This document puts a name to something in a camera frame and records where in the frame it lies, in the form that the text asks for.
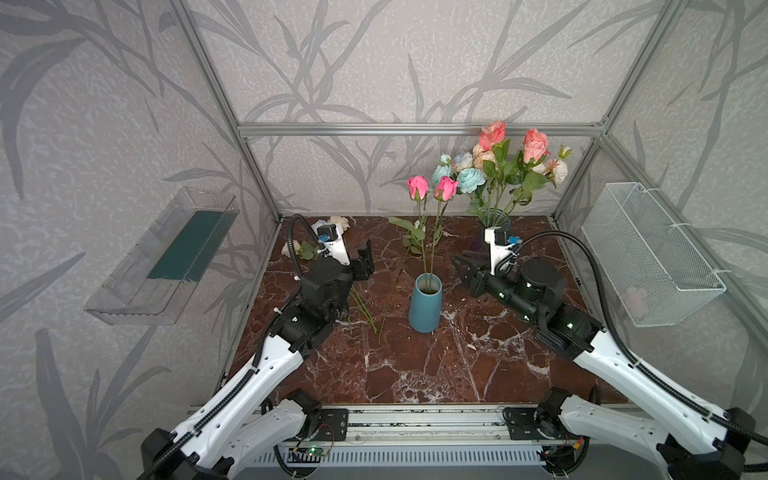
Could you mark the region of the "light blue white rose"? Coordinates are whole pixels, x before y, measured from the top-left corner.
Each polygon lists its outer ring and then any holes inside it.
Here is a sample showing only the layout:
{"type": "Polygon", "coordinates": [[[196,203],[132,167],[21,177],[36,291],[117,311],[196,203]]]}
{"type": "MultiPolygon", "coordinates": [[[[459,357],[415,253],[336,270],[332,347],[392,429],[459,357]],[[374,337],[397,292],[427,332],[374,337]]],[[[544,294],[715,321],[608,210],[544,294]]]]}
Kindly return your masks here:
{"type": "Polygon", "coordinates": [[[357,309],[359,310],[359,312],[361,313],[361,315],[365,318],[365,320],[372,327],[373,332],[374,333],[378,333],[379,332],[379,328],[376,325],[376,321],[375,321],[375,319],[374,319],[374,317],[373,317],[373,315],[372,315],[372,313],[371,313],[371,311],[370,311],[370,309],[369,309],[365,299],[363,298],[363,296],[358,292],[358,290],[355,287],[353,287],[350,290],[350,297],[355,302],[355,305],[356,305],[357,309]]]}

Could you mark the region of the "teal ceramic cylinder vase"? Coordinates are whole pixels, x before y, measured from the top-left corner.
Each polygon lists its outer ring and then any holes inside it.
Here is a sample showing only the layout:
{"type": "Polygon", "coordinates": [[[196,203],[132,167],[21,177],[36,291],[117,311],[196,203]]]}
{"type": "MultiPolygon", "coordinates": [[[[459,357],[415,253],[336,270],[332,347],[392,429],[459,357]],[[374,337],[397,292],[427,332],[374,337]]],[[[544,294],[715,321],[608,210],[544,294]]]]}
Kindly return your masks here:
{"type": "Polygon", "coordinates": [[[431,333],[439,325],[442,309],[442,281],[435,274],[424,273],[415,281],[408,320],[419,333],[431,333]]]}

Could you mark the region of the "magenta rosebud stem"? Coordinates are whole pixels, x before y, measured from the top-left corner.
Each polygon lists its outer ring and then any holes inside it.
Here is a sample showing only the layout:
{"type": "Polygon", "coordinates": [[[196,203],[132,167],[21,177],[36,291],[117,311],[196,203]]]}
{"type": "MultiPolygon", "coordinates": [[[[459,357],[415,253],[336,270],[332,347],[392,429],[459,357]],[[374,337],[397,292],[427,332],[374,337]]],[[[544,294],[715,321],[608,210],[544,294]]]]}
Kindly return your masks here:
{"type": "Polygon", "coordinates": [[[437,186],[435,189],[437,212],[435,216],[432,241],[430,244],[430,254],[429,254],[428,270],[427,270],[427,273],[429,274],[431,281],[434,278],[434,262],[435,262],[437,246],[442,238],[443,216],[447,209],[448,203],[456,195],[456,192],[458,190],[458,185],[459,185],[459,182],[453,179],[452,177],[442,176],[439,182],[437,183],[437,186]]]}
{"type": "Polygon", "coordinates": [[[427,241],[429,182],[424,176],[414,176],[408,179],[407,187],[409,197],[416,205],[417,219],[409,221],[399,217],[389,217],[388,220],[392,225],[403,230],[403,241],[406,250],[421,258],[424,277],[418,288],[422,293],[428,294],[434,289],[429,267],[429,246],[427,241]]]}

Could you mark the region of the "blue white rose stem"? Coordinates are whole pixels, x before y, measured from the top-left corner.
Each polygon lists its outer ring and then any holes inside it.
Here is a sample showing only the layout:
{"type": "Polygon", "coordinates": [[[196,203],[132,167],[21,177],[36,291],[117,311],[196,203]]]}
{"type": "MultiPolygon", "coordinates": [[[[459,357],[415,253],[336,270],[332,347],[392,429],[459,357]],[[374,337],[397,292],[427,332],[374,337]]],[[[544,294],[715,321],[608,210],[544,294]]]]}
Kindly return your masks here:
{"type": "Polygon", "coordinates": [[[453,157],[452,169],[456,173],[460,173],[465,169],[472,168],[473,166],[474,159],[470,152],[460,152],[453,157]]]}

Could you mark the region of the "pale pink peony flower stem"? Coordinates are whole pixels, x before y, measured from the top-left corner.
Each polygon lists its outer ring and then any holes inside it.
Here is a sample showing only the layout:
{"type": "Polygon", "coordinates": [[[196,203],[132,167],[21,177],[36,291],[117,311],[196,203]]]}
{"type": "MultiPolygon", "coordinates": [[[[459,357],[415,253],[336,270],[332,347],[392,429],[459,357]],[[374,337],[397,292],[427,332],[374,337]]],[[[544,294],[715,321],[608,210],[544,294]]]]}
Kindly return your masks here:
{"type": "Polygon", "coordinates": [[[548,151],[535,162],[532,171],[545,176],[554,186],[562,184],[568,176],[569,170],[566,160],[571,156],[571,147],[562,145],[555,156],[548,151]]]}

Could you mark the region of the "dark pink rose stem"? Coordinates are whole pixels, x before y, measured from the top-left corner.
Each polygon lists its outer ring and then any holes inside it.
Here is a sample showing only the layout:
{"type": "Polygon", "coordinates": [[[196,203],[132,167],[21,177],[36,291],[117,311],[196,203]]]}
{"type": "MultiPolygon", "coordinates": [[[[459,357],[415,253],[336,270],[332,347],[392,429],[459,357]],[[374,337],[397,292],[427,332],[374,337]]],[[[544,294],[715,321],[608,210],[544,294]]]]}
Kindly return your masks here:
{"type": "Polygon", "coordinates": [[[496,164],[486,162],[483,170],[486,175],[483,192],[487,207],[500,206],[507,185],[507,176],[512,171],[508,155],[509,143],[510,141],[506,138],[506,124],[503,121],[493,122],[482,129],[477,144],[484,149],[492,150],[497,160],[496,164]]]}

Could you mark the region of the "pink rose flower stem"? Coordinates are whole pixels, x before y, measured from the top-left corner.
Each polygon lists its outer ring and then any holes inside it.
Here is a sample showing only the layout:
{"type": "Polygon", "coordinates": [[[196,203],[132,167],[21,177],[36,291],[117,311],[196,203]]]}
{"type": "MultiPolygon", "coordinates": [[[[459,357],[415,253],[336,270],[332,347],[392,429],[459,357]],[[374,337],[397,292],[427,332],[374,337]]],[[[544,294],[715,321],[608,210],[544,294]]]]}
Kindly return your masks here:
{"type": "Polygon", "coordinates": [[[549,156],[547,135],[537,129],[528,130],[522,150],[510,162],[511,170],[505,175],[510,195],[503,208],[505,214],[510,214],[518,205],[529,204],[533,194],[546,186],[550,176],[546,165],[549,156]]]}

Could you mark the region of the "purple blue glass vase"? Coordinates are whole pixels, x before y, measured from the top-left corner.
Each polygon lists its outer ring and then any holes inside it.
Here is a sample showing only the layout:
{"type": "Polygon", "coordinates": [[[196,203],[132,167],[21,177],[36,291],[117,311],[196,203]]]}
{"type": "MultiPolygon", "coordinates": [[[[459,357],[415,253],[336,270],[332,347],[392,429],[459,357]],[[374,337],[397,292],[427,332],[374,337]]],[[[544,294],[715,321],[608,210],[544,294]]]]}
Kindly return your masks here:
{"type": "Polygon", "coordinates": [[[501,209],[483,208],[478,213],[478,218],[484,228],[511,228],[511,218],[501,209]]]}

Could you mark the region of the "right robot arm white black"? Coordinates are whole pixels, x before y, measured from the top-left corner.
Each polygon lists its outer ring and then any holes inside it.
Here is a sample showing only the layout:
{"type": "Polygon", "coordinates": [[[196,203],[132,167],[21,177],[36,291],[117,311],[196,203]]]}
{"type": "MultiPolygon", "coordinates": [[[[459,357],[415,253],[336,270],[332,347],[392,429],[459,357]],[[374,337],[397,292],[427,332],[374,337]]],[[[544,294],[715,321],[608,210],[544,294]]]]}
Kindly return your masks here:
{"type": "Polygon", "coordinates": [[[567,281],[550,262],[534,257],[512,276],[493,274],[465,256],[452,263],[474,297],[487,294],[511,308],[540,343],[598,376],[645,412],[636,417],[563,390],[541,405],[549,423],[571,434],[597,438],[666,469],[673,479],[738,479],[766,473],[746,451],[760,439],[754,419],[739,408],[699,402],[657,370],[632,359],[597,319],[563,301],[567,281]]]}

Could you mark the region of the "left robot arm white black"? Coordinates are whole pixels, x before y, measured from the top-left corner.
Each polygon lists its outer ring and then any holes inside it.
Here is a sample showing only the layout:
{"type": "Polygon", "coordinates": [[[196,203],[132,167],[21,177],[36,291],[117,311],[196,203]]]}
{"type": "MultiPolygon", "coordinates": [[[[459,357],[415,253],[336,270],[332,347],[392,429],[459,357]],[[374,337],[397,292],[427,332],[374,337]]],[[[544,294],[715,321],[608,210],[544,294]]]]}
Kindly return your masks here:
{"type": "Polygon", "coordinates": [[[263,414],[257,410],[328,338],[353,284],[373,272],[369,244],[348,264],[317,260],[265,328],[251,360],[188,419],[145,438],[141,478],[233,479],[279,443],[316,432],[321,405],[301,390],[263,414]]]}

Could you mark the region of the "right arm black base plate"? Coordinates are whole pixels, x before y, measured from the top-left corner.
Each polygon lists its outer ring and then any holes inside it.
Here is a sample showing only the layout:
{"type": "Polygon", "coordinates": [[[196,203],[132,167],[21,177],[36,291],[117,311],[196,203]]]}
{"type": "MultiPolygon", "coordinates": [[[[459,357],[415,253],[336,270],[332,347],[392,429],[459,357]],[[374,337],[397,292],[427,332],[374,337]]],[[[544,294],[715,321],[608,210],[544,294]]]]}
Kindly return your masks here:
{"type": "Polygon", "coordinates": [[[502,420],[511,440],[558,440],[555,427],[545,427],[538,418],[536,407],[504,407],[502,420]]]}

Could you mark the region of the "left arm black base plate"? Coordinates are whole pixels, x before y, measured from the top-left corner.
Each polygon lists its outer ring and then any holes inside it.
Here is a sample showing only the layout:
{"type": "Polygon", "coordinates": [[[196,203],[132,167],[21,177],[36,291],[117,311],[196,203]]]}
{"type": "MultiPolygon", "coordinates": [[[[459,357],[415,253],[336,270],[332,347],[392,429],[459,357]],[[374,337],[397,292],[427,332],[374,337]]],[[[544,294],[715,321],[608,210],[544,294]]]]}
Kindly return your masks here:
{"type": "Polygon", "coordinates": [[[350,411],[346,408],[321,408],[310,412],[297,438],[321,442],[344,441],[350,411]]]}

